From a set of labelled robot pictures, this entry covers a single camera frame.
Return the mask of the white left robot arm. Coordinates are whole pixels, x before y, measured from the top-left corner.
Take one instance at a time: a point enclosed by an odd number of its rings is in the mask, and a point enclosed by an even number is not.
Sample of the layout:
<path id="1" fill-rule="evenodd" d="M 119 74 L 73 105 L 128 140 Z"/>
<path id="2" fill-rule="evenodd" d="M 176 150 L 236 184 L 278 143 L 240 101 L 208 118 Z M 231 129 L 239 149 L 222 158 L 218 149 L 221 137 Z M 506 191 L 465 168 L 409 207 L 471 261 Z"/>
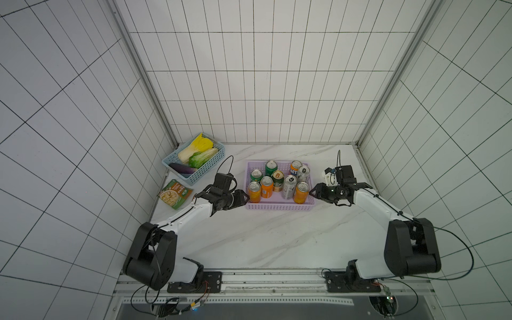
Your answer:
<path id="1" fill-rule="evenodd" d="M 169 283 L 199 291 L 204 266 L 178 252 L 179 236 L 219 211 L 242 207 L 249 196 L 241 189 L 224 191 L 209 186 L 179 213 L 157 224 L 144 223 L 136 232 L 122 267 L 124 275 L 158 291 Z"/>

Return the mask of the white monster can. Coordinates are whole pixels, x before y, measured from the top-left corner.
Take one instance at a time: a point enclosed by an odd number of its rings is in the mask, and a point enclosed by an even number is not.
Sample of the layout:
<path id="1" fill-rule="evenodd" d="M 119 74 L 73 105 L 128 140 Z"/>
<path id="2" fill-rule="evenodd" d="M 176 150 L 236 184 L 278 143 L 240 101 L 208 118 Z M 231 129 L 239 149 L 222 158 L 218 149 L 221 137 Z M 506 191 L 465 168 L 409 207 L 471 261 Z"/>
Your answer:
<path id="1" fill-rule="evenodd" d="M 294 175 L 288 175 L 284 179 L 282 196 L 284 199 L 292 199 L 295 193 L 295 188 L 297 185 L 297 177 Z"/>
<path id="2" fill-rule="evenodd" d="M 310 176 L 310 169 L 307 165 L 302 165 L 298 170 L 297 170 L 297 180 L 299 182 L 307 182 L 308 179 L 309 179 L 309 176 Z"/>

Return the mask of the green Sprite can small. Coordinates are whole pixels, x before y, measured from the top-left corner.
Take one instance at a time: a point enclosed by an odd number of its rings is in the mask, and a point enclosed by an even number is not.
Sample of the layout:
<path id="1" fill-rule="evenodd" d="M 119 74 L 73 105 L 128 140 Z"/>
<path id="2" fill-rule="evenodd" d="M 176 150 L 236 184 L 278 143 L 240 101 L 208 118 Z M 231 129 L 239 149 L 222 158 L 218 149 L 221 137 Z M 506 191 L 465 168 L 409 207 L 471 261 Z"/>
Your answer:
<path id="1" fill-rule="evenodd" d="M 256 181 L 256 182 L 260 183 L 260 181 L 263 178 L 263 173 L 260 169 L 254 169 L 250 173 L 250 178 L 251 178 L 251 181 Z"/>

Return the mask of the orange fanta can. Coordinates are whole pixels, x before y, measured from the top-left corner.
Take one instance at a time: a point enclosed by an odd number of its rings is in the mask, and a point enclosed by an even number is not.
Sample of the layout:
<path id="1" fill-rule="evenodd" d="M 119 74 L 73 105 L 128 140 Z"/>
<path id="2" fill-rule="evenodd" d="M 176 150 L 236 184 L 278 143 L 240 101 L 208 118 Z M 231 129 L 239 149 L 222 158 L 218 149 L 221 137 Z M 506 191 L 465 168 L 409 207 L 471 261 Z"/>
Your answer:
<path id="1" fill-rule="evenodd" d="M 273 179 L 272 177 L 265 176 L 260 181 L 261 184 L 261 197 L 270 198 L 273 195 Z"/>
<path id="2" fill-rule="evenodd" d="M 289 166 L 289 173 L 291 175 L 294 175 L 296 176 L 297 173 L 298 173 L 298 170 L 300 169 L 300 167 L 302 166 L 302 162 L 299 161 L 299 160 L 294 160 L 290 163 L 290 166 Z"/>

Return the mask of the orange Schweppes can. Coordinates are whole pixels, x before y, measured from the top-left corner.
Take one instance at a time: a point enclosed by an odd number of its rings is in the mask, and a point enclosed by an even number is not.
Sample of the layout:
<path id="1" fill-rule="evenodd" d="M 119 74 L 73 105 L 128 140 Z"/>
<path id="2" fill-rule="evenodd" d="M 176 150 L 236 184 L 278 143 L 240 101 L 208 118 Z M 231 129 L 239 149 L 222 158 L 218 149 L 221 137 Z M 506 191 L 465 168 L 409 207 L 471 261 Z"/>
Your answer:
<path id="1" fill-rule="evenodd" d="M 293 201 L 296 204 L 304 204 L 309 196 L 309 185 L 306 182 L 299 182 L 296 185 Z"/>

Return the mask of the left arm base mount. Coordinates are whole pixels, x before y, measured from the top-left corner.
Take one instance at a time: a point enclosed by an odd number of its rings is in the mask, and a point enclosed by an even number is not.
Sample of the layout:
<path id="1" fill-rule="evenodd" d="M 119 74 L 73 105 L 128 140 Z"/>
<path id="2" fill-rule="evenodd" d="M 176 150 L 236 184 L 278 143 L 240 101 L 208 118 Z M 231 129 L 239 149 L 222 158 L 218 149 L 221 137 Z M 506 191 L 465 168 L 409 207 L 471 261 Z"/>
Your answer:
<path id="1" fill-rule="evenodd" d="M 219 293 L 223 274 L 220 271 L 206 271 L 198 261 L 184 257 L 175 263 L 167 287 L 168 293 Z"/>

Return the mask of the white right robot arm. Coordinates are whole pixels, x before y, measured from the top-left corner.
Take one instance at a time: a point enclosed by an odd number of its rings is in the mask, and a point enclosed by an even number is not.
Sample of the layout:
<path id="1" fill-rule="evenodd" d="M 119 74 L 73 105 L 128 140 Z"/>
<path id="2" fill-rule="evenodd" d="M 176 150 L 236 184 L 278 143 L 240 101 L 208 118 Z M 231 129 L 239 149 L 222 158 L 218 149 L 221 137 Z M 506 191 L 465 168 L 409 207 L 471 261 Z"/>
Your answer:
<path id="1" fill-rule="evenodd" d="M 383 252 L 350 262 L 361 279 L 405 277 L 441 270 L 441 257 L 432 223 L 415 219 L 385 201 L 367 183 L 329 186 L 317 184 L 310 196 L 336 205 L 356 205 L 374 218 L 386 232 Z"/>

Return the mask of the white Monster can front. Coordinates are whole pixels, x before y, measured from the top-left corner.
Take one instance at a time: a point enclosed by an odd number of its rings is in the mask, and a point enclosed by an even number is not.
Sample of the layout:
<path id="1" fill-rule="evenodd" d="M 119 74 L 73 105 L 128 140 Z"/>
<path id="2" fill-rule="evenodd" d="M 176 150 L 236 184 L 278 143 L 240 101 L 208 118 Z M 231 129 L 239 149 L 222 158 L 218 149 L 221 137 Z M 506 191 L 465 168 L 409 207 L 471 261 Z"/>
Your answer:
<path id="1" fill-rule="evenodd" d="M 295 193 L 295 188 L 297 185 L 297 177 L 294 175 L 288 175 L 284 179 L 282 196 L 284 199 L 292 199 Z"/>

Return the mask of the orange Fanta can front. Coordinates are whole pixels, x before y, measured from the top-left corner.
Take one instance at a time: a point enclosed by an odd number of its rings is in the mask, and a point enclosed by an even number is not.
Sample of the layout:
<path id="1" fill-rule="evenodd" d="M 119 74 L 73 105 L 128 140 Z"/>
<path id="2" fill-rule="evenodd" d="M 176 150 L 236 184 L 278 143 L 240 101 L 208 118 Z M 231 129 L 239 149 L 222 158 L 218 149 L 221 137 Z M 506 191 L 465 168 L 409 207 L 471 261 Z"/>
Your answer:
<path id="1" fill-rule="evenodd" d="M 273 179 L 272 177 L 265 176 L 260 181 L 261 184 L 261 197 L 270 198 L 273 195 Z"/>

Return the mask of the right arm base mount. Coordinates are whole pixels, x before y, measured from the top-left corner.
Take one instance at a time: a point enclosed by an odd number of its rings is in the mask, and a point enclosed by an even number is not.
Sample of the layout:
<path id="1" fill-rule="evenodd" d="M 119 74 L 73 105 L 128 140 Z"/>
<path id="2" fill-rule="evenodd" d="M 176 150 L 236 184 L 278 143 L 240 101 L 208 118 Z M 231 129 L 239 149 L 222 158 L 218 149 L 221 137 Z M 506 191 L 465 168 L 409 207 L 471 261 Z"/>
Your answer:
<path id="1" fill-rule="evenodd" d="M 350 261 L 345 271 L 322 269 L 321 277 L 329 293 L 381 293 L 381 286 L 374 280 L 359 276 L 355 263 L 356 260 Z"/>

